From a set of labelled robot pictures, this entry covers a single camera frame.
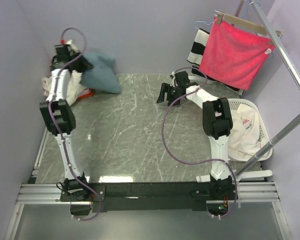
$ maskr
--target metal pole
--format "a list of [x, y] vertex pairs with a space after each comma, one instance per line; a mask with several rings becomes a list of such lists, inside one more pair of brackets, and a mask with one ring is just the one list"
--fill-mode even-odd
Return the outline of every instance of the metal pole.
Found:
[[293, 129], [300, 124], [300, 113], [291, 122], [288, 123], [275, 137], [273, 137], [266, 145], [264, 145], [256, 154], [236, 172], [235, 175], [238, 177], [245, 171], [247, 171], [254, 163], [256, 163], [263, 155], [265, 155], [270, 149], [272, 149], [278, 142], [280, 142], [285, 136], [287, 136]]
[[293, 80], [295, 81], [296, 85], [300, 90], [300, 74], [295, 68], [295, 65], [292, 63], [290, 56], [288, 55], [287, 50], [281, 43], [279, 37], [276, 34], [276, 31], [273, 29], [271, 24], [269, 23], [267, 16], [265, 15], [264, 11], [260, 7], [260, 3], [257, 1], [249, 0], [253, 9], [255, 10], [257, 16], [259, 17], [260, 21], [262, 22], [263, 26], [265, 27], [266, 31], [269, 34], [273, 44], [275, 45], [280, 57], [282, 58], [286, 68], [289, 70]]
[[237, 7], [237, 9], [235, 11], [235, 14], [234, 14], [236, 17], [239, 17], [239, 14], [241, 12], [241, 9], [242, 9], [245, 1], [248, 1], [248, 0], [240, 0], [240, 3], [239, 3], [239, 5], [238, 5], [238, 7]]

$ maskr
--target white plastic basket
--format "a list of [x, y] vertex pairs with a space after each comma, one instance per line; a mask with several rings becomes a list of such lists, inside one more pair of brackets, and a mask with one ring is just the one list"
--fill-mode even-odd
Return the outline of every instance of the white plastic basket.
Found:
[[[229, 101], [231, 111], [236, 111], [240, 104], [248, 105], [249, 107], [256, 110], [256, 112], [258, 113], [259, 118], [260, 118], [260, 137], [259, 137], [259, 141], [260, 141], [260, 139], [263, 139], [263, 138], [268, 138], [269, 139], [269, 135], [267, 133], [264, 121], [262, 120], [262, 117], [260, 115], [260, 112], [259, 112], [257, 106], [253, 102], [251, 102], [249, 100], [246, 100], [246, 99], [240, 99], [240, 98], [229, 98], [228, 101]], [[271, 155], [272, 155], [272, 152], [273, 151], [271, 149], [269, 151], [269, 154], [266, 154], [266, 156], [261, 157], [259, 161], [264, 161], [264, 160], [267, 160], [268, 158], [270, 158]], [[240, 162], [246, 162], [247, 161], [247, 159], [242, 159], [242, 158], [241, 159], [234, 159], [230, 156], [229, 156], [229, 158], [232, 161], [240, 161]]]

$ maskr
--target wall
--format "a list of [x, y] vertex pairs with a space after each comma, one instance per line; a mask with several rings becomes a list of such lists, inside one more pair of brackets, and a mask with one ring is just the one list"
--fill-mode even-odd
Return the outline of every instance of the wall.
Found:
[[48, 56], [17, 2], [0, 0], [0, 239], [42, 138], [41, 77], [48, 70]]
[[[87, 37], [88, 50], [116, 57], [117, 73], [170, 73], [188, 66], [197, 30], [214, 10], [234, 14], [240, 0], [19, 0], [49, 56], [68, 27]], [[261, 0], [269, 12], [274, 0]], [[251, 20], [257, 18], [252, 14]], [[207, 30], [210, 26], [202, 23]], [[75, 37], [79, 47], [81, 40]]]
[[[276, 0], [268, 18], [283, 33], [282, 42], [300, 72], [300, 0]], [[277, 52], [244, 96], [257, 104], [268, 133], [274, 137], [300, 112], [300, 92]], [[263, 167], [274, 172], [294, 240], [300, 240], [300, 126], [275, 146]]]

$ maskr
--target white garment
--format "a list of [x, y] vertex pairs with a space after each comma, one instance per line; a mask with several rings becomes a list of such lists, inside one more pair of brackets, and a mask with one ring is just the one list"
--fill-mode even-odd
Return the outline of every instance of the white garment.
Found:
[[248, 160], [268, 141], [260, 137], [259, 114], [252, 107], [240, 104], [235, 112], [231, 112], [233, 128], [229, 135], [228, 155], [234, 160]]
[[[71, 78], [68, 84], [68, 89], [66, 92], [66, 101], [71, 106], [82, 91], [86, 89], [85, 86], [80, 84], [82, 73], [77, 71], [72, 71]], [[48, 96], [51, 89], [52, 77], [43, 77], [42, 84], [44, 88], [44, 96]]]

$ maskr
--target marble surface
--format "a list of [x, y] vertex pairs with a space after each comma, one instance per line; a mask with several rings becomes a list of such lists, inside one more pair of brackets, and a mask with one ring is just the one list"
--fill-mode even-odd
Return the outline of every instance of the marble surface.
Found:
[[[122, 93], [97, 93], [76, 102], [74, 131], [78, 161], [90, 182], [195, 181], [208, 175], [211, 163], [184, 165], [169, 156], [161, 139], [161, 124], [167, 102], [156, 104], [161, 83], [168, 74], [119, 74]], [[203, 87], [217, 97], [238, 98], [219, 83]], [[197, 162], [211, 157], [210, 143], [202, 127], [202, 110], [183, 100], [174, 107], [165, 123], [167, 145], [178, 158]], [[234, 170], [242, 162], [231, 161]], [[260, 170], [256, 163], [251, 171]], [[63, 181], [64, 167], [52, 135], [44, 149], [36, 183]]]

